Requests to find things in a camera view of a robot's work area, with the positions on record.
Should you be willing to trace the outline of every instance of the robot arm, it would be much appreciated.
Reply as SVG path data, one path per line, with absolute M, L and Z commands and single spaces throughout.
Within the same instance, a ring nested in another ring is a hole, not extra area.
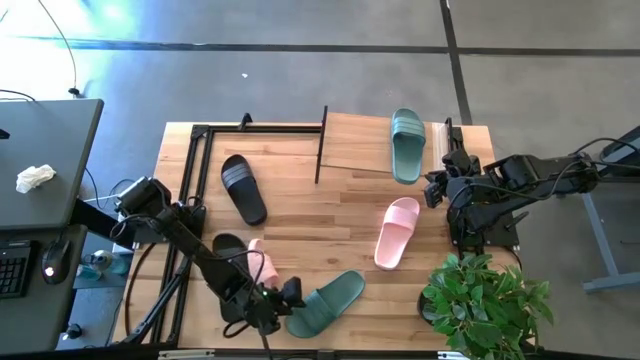
M 484 167 L 464 148 L 443 158 L 445 170 L 429 173 L 424 194 L 435 208 L 448 197 L 451 240 L 460 250 L 485 245 L 518 245 L 512 212 L 553 195 L 584 193 L 598 182 L 595 164 L 586 154 L 539 159 L 512 155 Z
M 171 204 L 171 193 L 157 179 L 139 179 L 118 200 L 118 212 L 130 219 L 145 220 L 155 232 L 163 235 L 200 268 L 209 288 L 224 303 L 234 305 L 249 325 L 260 330 L 261 335 L 269 335 L 280 329 L 279 315 L 291 315 L 292 307 L 305 306 L 299 278 L 288 280 L 281 292 L 265 288 L 262 284 L 256 284 L 237 262 L 222 258 L 204 246 L 185 225 L 193 215 L 192 211 L 183 204 Z M 175 282 L 182 280 L 180 276 L 175 277 Z M 160 295 L 156 305 L 132 334 L 134 338 L 125 342 L 138 342 L 144 338 L 148 326 L 157 316 L 158 308 L 166 305 L 177 284 L 172 282 L 167 288 L 167 293 Z

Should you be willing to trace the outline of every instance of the pink slide sandal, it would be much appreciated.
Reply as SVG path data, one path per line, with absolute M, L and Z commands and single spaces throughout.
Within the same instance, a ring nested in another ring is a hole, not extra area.
M 260 250 L 264 253 L 262 240 L 251 240 L 249 243 L 249 250 Z M 256 253 L 249 253 L 247 258 L 249 260 L 249 273 L 251 274 L 251 277 L 255 279 L 256 275 L 258 275 L 260 264 L 262 263 L 262 256 Z M 271 262 L 271 256 L 266 253 L 264 253 L 264 266 L 262 267 L 262 272 L 258 278 L 258 283 L 263 283 L 264 286 L 268 288 L 274 287 L 278 283 L 278 272 Z
M 413 198 L 394 201 L 384 214 L 384 222 L 374 261 L 384 270 L 393 270 L 402 257 L 405 246 L 413 235 L 420 214 L 420 204 Z

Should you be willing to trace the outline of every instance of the slide sandal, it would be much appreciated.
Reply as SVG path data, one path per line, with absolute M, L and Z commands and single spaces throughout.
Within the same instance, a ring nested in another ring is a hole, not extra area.
M 414 184 L 420 178 L 424 123 L 413 110 L 398 109 L 391 117 L 391 172 L 397 182 Z
M 393 270 L 402 257 L 420 214 L 420 204 L 413 198 L 394 201 L 384 214 L 374 261 L 384 270 Z
M 247 247 L 240 238 L 233 234 L 220 234 L 213 239 L 211 250 L 219 256 L 227 257 L 246 251 Z M 247 256 L 238 256 L 237 258 L 229 261 L 233 261 L 249 273 L 249 261 Z M 223 303 L 222 300 L 220 300 L 220 314 L 222 315 L 222 319 L 229 323 L 244 319 L 243 314 L 238 313 L 233 304 Z
M 289 334 L 310 338 L 320 334 L 338 318 L 364 290 L 364 278 L 357 271 L 340 274 L 322 289 L 314 290 L 304 299 L 304 308 L 293 308 L 285 325 Z
M 258 283 L 262 283 L 265 287 L 268 288 L 275 287 L 278 283 L 278 272 L 271 262 L 271 256 L 264 253 L 264 249 L 262 248 L 262 240 L 251 240 L 251 242 L 249 243 L 249 250 L 260 250 L 264 254 L 264 266 L 262 267 L 262 272 L 260 273 L 260 277 L 258 278 Z M 251 273 L 251 277 L 255 279 L 258 275 L 258 270 L 260 270 L 262 256 L 256 253 L 249 253 L 247 254 L 247 258 L 249 259 L 249 272 Z
M 238 208 L 240 216 L 249 225 L 260 225 L 267 219 L 260 190 L 247 159 L 232 155 L 222 164 L 222 184 Z

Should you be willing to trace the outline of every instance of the concrete floor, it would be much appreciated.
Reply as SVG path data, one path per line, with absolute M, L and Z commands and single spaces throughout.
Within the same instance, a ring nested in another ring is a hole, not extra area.
M 640 47 L 640 2 L 634 0 L 449 3 L 459 46 Z M 437 0 L 45 4 L 66 35 L 78 39 L 447 44 Z M 66 50 L 15 35 L 56 33 L 36 2 L 11 3 L 0 23 L 0 48 L 9 50 L 3 52 L 0 87 L 38 99 L 68 98 L 73 77 Z M 447 116 L 460 121 L 448 55 L 112 50 L 76 50 L 74 55 L 78 87 L 106 104 L 89 159 L 101 195 L 121 178 L 153 173 L 168 121 L 236 121 L 244 112 L 256 121 L 320 121 L 325 104 L 332 111 L 381 116 L 407 106 L 428 121 Z M 490 127 L 498 158 L 560 156 L 592 138 L 619 137 L 639 124 L 639 57 L 462 56 L 461 68 L 473 123 Z M 527 210 L 531 215 L 519 225 L 525 274 L 551 281 L 557 319 L 554 327 L 543 328 L 542 344 L 552 350 L 640 357 L 640 290 L 588 296 L 582 291 L 582 281 L 603 276 L 605 269 L 579 197 Z M 624 251 L 634 254 L 640 247 Z M 629 261 L 634 256 L 621 267 L 640 270 L 637 261 Z M 61 348 L 101 345 L 108 336 L 104 324 L 110 324 L 119 294 L 86 291 L 78 296 L 72 320 L 93 330 Z M 102 311 L 90 310 L 96 303 Z

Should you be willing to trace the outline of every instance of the potted plant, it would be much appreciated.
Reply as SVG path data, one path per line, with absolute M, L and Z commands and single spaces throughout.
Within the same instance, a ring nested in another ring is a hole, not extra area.
M 524 359 L 522 346 L 535 339 L 537 320 L 553 324 L 545 300 L 549 282 L 524 280 L 520 269 L 489 270 L 491 255 L 449 254 L 429 277 L 418 301 L 422 317 L 448 337 L 447 345 L 470 359 Z

